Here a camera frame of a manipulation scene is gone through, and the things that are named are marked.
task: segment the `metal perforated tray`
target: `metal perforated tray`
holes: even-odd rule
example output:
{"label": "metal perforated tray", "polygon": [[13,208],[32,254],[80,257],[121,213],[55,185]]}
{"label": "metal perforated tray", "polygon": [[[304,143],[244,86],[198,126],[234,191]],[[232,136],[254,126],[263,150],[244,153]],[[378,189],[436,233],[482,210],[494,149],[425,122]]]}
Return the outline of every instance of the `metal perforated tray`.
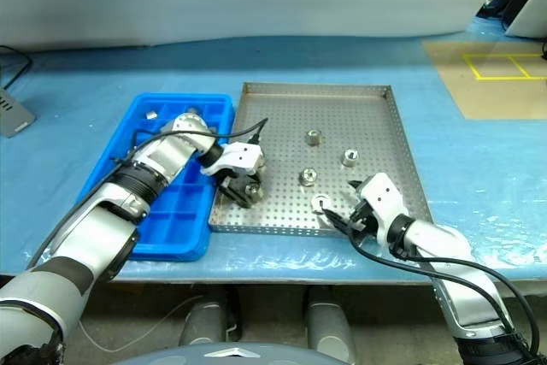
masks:
{"label": "metal perforated tray", "polygon": [[[209,217],[214,230],[338,236],[324,216],[313,213],[311,198],[326,194],[332,209],[347,216],[357,203],[347,182],[378,172],[391,177],[412,216],[431,220],[388,85],[244,84],[234,130],[264,117],[269,119],[261,135],[266,196],[251,209],[241,209],[217,193]],[[321,130],[324,141],[319,146],[306,144],[310,129]],[[348,148],[359,151],[360,160],[353,168],[341,163]],[[304,168],[318,173],[312,187],[298,183]]]}

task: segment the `silver robot arm segment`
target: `silver robot arm segment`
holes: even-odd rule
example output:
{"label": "silver robot arm segment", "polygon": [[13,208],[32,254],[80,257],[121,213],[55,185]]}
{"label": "silver robot arm segment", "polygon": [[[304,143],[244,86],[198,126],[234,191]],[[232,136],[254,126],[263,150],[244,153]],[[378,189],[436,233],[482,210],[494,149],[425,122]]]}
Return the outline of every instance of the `silver robot arm segment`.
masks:
{"label": "silver robot arm segment", "polygon": [[[375,174],[363,182],[351,181],[350,184],[361,200],[350,217],[350,223],[360,221],[364,228],[361,226],[356,230],[355,225],[341,222],[339,216],[325,210],[335,227],[345,233],[353,230],[360,238],[372,235],[394,256],[403,260],[414,258],[421,268],[432,274],[448,274],[467,281],[482,289],[499,306],[499,310],[495,310],[491,302],[468,286],[431,278],[436,299],[465,365],[539,363],[529,362],[531,357],[527,347],[515,335],[509,313],[491,279],[477,268],[456,263],[456,260],[474,262],[471,246],[460,232],[411,218],[401,193],[385,173]],[[424,260],[432,257],[448,258],[452,262]]]}
{"label": "silver robot arm segment", "polygon": [[[401,193],[387,174],[375,174],[358,186],[356,192],[372,208],[373,216],[378,222],[376,239],[381,246],[389,249],[397,236],[402,235],[401,246],[410,255],[474,261],[468,240],[457,230],[435,226],[427,221],[399,217],[407,216],[409,212],[403,205]],[[509,318],[503,300],[485,273],[455,264],[431,263],[426,264],[425,268],[455,275],[483,288],[500,304]],[[476,291],[447,280],[432,279],[432,282],[444,317],[455,338],[479,339],[504,334],[503,324],[496,312]]]}
{"label": "silver robot arm segment", "polygon": [[50,259],[0,289],[0,364],[62,362],[63,341],[91,288],[120,271],[138,241],[137,224],[195,152],[205,170],[233,178],[254,176],[263,163],[260,147],[251,144],[253,150],[241,151],[252,151],[255,162],[242,154],[237,158],[243,157],[244,167],[233,167],[226,148],[193,113],[178,116],[162,132],[177,133],[137,149],[56,228]]}

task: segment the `black cord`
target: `black cord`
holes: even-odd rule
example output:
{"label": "black cord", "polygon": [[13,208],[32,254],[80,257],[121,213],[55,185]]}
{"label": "black cord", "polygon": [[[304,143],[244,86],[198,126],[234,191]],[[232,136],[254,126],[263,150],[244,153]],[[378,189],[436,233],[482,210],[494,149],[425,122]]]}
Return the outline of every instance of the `black cord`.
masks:
{"label": "black cord", "polygon": [[503,310],[500,307],[499,303],[497,303],[497,301],[492,297],[492,295],[490,295],[488,292],[486,292],[485,290],[483,290],[479,286],[476,286],[474,283],[472,283],[470,281],[467,281],[467,280],[463,280],[459,277],[456,277],[455,275],[442,274],[442,273],[437,273],[435,271],[431,271],[431,270],[424,269],[424,268],[411,267],[408,264],[402,264],[400,262],[394,262],[394,261],[390,261],[390,260],[387,260],[387,259],[379,257],[379,256],[375,256],[374,254],[371,254],[371,253],[365,251],[363,248],[360,247],[360,245],[356,241],[354,230],[349,230],[348,237],[350,238],[350,242],[351,242],[351,245],[353,246],[353,248],[359,254],[361,254],[362,256],[365,256],[369,260],[372,260],[374,262],[386,265],[388,267],[402,269],[403,271],[408,271],[410,273],[419,274],[419,275],[426,275],[428,277],[436,278],[438,280],[448,280],[450,282],[455,282],[457,284],[460,284],[461,286],[466,286],[467,288],[470,288],[473,291],[479,293],[480,296],[482,296],[486,301],[488,301],[488,303],[492,306],[492,308],[494,308],[494,311],[496,311],[496,314],[499,316],[501,322],[503,323],[503,327],[505,328],[505,332],[506,333],[513,333],[514,329],[511,326],[511,324],[509,323],[509,320],[507,319],[505,314],[503,313]]}
{"label": "black cord", "polygon": [[521,365],[545,365],[547,364],[547,358],[541,354],[538,355],[536,358],[532,358]]}
{"label": "black cord", "polygon": [[8,83],[6,83],[4,86],[3,86],[3,89],[4,90],[8,90],[9,87],[11,85],[13,85],[15,83],[15,81],[17,79],[19,79],[26,71],[30,70],[30,68],[32,67],[33,65],[33,61],[32,61],[32,58],[27,54],[27,53],[24,53],[20,50],[17,50],[17,49],[14,49],[13,47],[9,47],[9,46],[6,46],[4,44],[0,44],[0,48],[2,49],[6,49],[6,50],[11,50],[13,51],[14,53],[17,53],[19,56],[23,56],[26,58],[26,63],[25,63],[25,66],[23,66],[15,75],[14,77],[12,77]]}
{"label": "black cord", "polygon": [[57,223],[55,228],[53,228],[53,230],[51,230],[51,233],[49,233],[48,236],[45,238],[45,240],[42,241],[42,244],[40,244],[40,246],[38,247],[36,252],[34,252],[34,255],[32,256],[31,261],[29,261],[28,264],[26,265],[26,269],[31,269],[32,267],[34,267],[38,263],[38,260],[40,259],[42,254],[44,254],[45,249],[50,244],[50,242],[53,240],[53,238],[59,233],[59,230],[61,230],[61,227],[65,225],[65,223],[68,221],[68,219],[70,217],[73,216],[73,214],[76,212],[77,209],[79,209],[82,205],[84,205],[84,203],[87,200],[89,200],[93,194],[95,194],[97,192],[97,190],[99,189],[101,184],[104,183],[104,181],[106,181],[106,179],[111,177],[116,171],[118,171],[120,169],[120,167],[121,167],[120,164],[118,164],[116,167],[114,167],[114,169],[110,173],[108,173],[103,179],[101,179],[98,183],[96,183],[95,186],[93,186],[93,188],[85,195],[85,197],[82,198],[81,200],[79,200],[65,214],[65,216],[62,217],[62,219]]}
{"label": "black cord", "polygon": [[151,132],[150,130],[146,130],[144,128],[138,128],[137,130],[135,130],[131,136],[131,145],[129,146],[130,149],[132,147],[135,147],[137,145],[137,136],[139,133],[143,133],[143,134],[150,134],[150,135],[153,135],[155,134],[154,132]]}
{"label": "black cord", "polygon": [[267,122],[268,122],[268,118],[265,118],[257,122],[254,126],[245,128],[241,132],[233,132],[231,134],[216,134],[214,132],[199,132],[198,130],[173,130],[172,132],[159,132],[158,134],[155,134],[153,137],[139,144],[137,147],[131,148],[131,150],[129,151],[129,154],[127,154],[126,160],[131,161],[131,159],[133,158],[134,154],[137,151],[143,149],[146,145],[152,143],[153,141],[156,141],[160,138],[164,138],[167,136],[176,136],[178,134],[196,134],[198,136],[209,136],[209,137],[215,137],[215,138],[234,138],[234,137],[244,136],[245,134],[249,134],[250,132],[253,132],[256,129],[258,129],[258,131],[255,133],[255,135],[257,135],[261,133],[262,129],[264,128]]}
{"label": "black cord", "polygon": [[465,265],[467,267],[478,269],[479,271],[483,271],[492,277],[497,278],[501,282],[507,286],[511,292],[515,295],[515,297],[519,300],[519,303],[522,306],[522,309],[524,310],[526,314],[526,318],[528,319],[528,322],[530,323],[530,329],[532,333],[532,342],[530,343],[530,353],[533,356],[536,356],[539,351],[539,326],[538,321],[532,312],[532,308],[530,307],[530,304],[528,304],[528,301],[524,298],[522,293],[516,289],[516,287],[511,283],[511,281],[505,277],[504,275],[501,275],[498,271],[485,267],[484,265],[478,264],[477,262],[471,262],[467,260],[461,260],[458,258],[443,258],[443,257],[420,257],[420,256],[407,256],[405,259],[412,261],[412,262],[441,262],[446,264],[459,264],[459,265]]}
{"label": "black cord", "polygon": [[214,132],[199,132],[198,130],[188,130],[188,131],[172,131],[172,132],[160,132],[153,137],[149,138],[148,140],[144,141],[143,143],[139,144],[137,147],[132,147],[129,152],[127,153],[127,156],[124,160],[118,161],[118,165],[107,174],[106,177],[102,178],[98,183],[95,184],[95,186],[85,195],[84,198],[82,198],[80,201],[78,201],[68,212],[67,214],[59,221],[59,223],[53,228],[51,233],[46,237],[46,239],[42,242],[42,244],[38,247],[34,255],[32,256],[31,260],[26,265],[26,269],[31,269],[34,267],[42,254],[44,254],[45,249],[50,244],[51,240],[59,233],[59,230],[61,230],[61,227],[68,221],[70,217],[76,212],[76,210],[81,207],[87,200],[91,198],[93,194],[97,192],[99,187],[106,181],[109,177],[111,177],[116,171],[118,171],[122,164],[126,164],[130,162],[133,159],[133,156],[135,153],[141,149],[143,149],[146,145],[152,143],[153,141],[158,140],[159,138],[167,137],[167,136],[173,136],[177,134],[197,134],[200,136],[209,136],[209,137],[215,137],[215,138],[234,138],[234,137],[240,137],[244,136],[245,134],[249,134],[250,132],[255,131],[258,129],[258,131],[255,133],[255,135],[260,134],[266,123],[268,122],[268,118],[262,119],[259,122],[257,122],[254,126],[251,126],[249,128],[246,128],[240,132],[233,132],[230,134],[216,134]]}

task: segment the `blue plastic sheet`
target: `blue plastic sheet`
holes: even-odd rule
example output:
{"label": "blue plastic sheet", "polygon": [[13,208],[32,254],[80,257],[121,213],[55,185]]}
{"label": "blue plastic sheet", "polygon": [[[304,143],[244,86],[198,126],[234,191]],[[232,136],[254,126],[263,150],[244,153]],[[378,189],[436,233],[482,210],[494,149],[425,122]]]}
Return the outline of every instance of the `blue plastic sheet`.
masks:
{"label": "blue plastic sheet", "polygon": [[[498,41],[476,20],[454,41]],[[547,122],[468,121],[420,39],[232,38],[36,55],[10,89],[38,120],[2,140],[0,271],[16,274],[74,203],[129,103],[142,92],[225,93],[244,81],[391,85],[438,224],[514,279],[547,277]],[[119,280],[426,280],[358,256],[342,238],[213,233],[196,262],[129,262]]]}

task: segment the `small metal component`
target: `small metal component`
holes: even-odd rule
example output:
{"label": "small metal component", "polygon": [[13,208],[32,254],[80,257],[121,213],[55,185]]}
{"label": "small metal component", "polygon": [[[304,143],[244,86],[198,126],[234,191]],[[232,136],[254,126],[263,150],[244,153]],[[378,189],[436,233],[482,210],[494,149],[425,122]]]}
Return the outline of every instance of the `small metal component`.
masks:
{"label": "small metal component", "polygon": [[154,110],[146,113],[146,120],[155,120],[155,119],[157,119],[157,113]]}
{"label": "small metal component", "polygon": [[257,203],[264,197],[264,190],[258,183],[249,183],[245,187],[245,195],[250,198],[252,203]]}
{"label": "small metal component", "polygon": [[315,214],[323,214],[323,209],[330,209],[331,198],[326,194],[316,194],[311,199],[311,209]]}
{"label": "small metal component", "polygon": [[342,156],[342,164],[346,167],[354,167],[359,161],[359,151],[355,149],[348,149]]}
{"label": "small metal component", "polygon": [[321,141],[323,141],[323,135],[321,134],[320,130],[308,130],[306,132],[306,143],[308,145],[314,146],[321,144]]}
{"label": "small metal component", "polygon": [[304,187],[311,187],[317,181],[317,172],[313,168],[305,168],[298,175],[298,182]]}

